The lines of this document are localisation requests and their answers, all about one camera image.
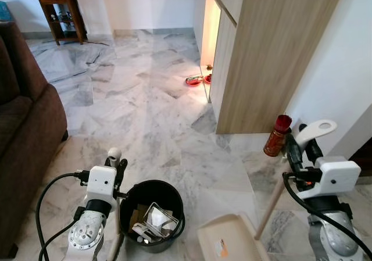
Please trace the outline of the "brown fabric sofa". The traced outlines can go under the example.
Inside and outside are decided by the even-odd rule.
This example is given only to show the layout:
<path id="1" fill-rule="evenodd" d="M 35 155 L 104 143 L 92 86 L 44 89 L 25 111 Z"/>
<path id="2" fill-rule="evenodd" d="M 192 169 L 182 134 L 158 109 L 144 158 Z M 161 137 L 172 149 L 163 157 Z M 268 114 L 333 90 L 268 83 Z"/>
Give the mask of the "brown fabric sofa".
<path id="1" fill-rule="evenodd" d="M 67 136 L 58 91 L 14 22 L 0 22 L 0 259 L 13 258 L 34 195 Z"/>

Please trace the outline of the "dark wooden step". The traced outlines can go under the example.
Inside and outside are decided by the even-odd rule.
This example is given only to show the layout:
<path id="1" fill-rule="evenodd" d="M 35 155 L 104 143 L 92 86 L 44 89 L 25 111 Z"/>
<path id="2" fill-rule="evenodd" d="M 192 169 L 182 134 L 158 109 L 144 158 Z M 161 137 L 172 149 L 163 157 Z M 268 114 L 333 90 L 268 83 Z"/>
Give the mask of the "dark wooden step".
<path id="1" fill-rule="evenodd" d="M 361 177 L 372 176 L 372 140 L 365 142 L 353 155 L 351 161 L 357 163 L 361 168 Z"/>

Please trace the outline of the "light wooden cabinet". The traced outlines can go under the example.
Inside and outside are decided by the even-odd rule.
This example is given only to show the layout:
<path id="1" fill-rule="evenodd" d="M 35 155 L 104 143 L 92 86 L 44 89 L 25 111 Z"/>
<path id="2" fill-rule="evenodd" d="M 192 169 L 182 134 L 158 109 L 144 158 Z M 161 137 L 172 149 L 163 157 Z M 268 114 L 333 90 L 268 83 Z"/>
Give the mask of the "light wooden cabinet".
<path id="1" fill-rule="evenodd" d="M 269 133 L 285 112 L 339 0 L 215 0 L 209 99 L 216 134 Z"/>

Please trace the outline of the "wooden broom with white cap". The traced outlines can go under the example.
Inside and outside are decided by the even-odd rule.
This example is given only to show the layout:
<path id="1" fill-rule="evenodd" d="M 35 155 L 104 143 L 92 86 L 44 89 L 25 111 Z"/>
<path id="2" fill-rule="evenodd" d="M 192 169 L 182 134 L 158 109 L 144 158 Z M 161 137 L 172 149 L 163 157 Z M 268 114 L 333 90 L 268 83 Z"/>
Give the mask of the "wooden broom with white cap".
<path id="1" fill-rule="evenodd" d="M 114 199 L 116 202 L 115 205 L 115 215 L 113 216 L 114 218 L 114 230 L 115 230 L 115 238 L 112 241 L 111 248 L 109 249 L 109 253 L 107 256 L 107 261 L 116 261 L 117 256 L 119 255 L 120 248 L 123 244 L 123 233 L 120 229 L 120 187 L 121 187 L 121 182 L 122 180 L 117 180 L 117 165 L 119 164 L 119 160 L 121 159 L 121 150 L 118 148 L 111 148 L 109 149 L 108 152 L 108 161 L 110 163 L 109 166 L 115 169 L 116 175 L 115 175 L 115 180 L 114 180 Z"/>

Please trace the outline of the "clear plastic package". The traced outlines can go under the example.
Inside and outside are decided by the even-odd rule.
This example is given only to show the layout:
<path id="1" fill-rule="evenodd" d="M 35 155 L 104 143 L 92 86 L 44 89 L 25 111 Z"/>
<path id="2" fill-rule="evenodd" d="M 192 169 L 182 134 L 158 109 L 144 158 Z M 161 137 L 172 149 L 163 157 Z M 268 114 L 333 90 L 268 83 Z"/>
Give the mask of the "clear plastic package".
<path id="1" fill-rule="evenodd" d="M 137 222 L 133 231 L 148 241 L 160 241 L 170 237 L 179 224 L 179 220 L 168 210 L 152 202 L 144 215 L 143 222 Z"/>

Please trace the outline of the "beige dustpan with wooden handle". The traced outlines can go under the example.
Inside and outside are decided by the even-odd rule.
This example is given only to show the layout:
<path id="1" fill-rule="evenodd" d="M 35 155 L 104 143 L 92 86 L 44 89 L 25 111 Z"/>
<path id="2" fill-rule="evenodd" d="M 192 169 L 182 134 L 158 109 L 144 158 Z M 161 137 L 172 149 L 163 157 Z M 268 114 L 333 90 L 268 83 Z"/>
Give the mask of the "beige dustpan with wooden handle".
<path id="1" fill-rule="evenodd" d="M 303 169 L 316 167 L 305 153 L 307 142 L 332 133 L 336 128 L 335 121 L 317 120 L 302 127 L 298 133 L 290 133 L 303 149 Z M 287 171 L 291 171 L 289 161 Z M 302 199 L 298 193 L 303 190 L 296 189 L 295 184 L 284 176 L 280 190 L 287 190 L 290 197 L 309 212 L 308 242 L 316 261 L 364 259 L 365 248 L 356 242 L 352 213 L 349 206 L 338 199 L 341 194 Z M 259 243 L 256 234 L 244 214 L 226 214 L 197 229 L 199 244 L 207 261 L 268 261 L 267 250 Z"/>

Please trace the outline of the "brown cardboard piece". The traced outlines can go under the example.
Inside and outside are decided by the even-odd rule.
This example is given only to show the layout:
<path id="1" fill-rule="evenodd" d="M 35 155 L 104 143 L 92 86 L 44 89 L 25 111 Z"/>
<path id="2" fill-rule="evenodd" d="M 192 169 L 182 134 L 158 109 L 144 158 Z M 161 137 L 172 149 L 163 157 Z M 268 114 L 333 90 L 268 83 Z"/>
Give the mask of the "brown cardboard piece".
<path id="1" fill-rule="evenodd" d="M 146 211 L 148 210 L 148 206 L 141 205 L 140 203 L 137 205 L 137 207 L 133 210 L 130 221 L 128 221 L 128 233 L 133 234 L 133 227 L 137 223 L 144 223 L 146 221 L 145 215 Z"/>

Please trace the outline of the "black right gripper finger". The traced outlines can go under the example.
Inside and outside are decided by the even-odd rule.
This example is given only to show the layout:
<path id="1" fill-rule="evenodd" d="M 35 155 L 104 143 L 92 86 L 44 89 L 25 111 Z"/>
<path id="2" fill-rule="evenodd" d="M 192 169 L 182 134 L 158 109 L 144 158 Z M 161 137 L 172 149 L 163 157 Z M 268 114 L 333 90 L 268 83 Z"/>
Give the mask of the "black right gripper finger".
<path id="1" fill-rule="evenodd" d="M 306 157 L 311 161 L 311 163 L 314 165 L 316 161 L 323 157 L 323 152 L 321 148 L 318 145 L 318 142 L 316 139 L 310 139 L 305 147 L 305 153 Z"/>
<path id="2" fill-rule="evenodd" d="M 292 134 L 287 134 L 285 141 L 286 156 L 289 161 L 291 171 L 303 169 L 303 149 L 295 141 Z"/>

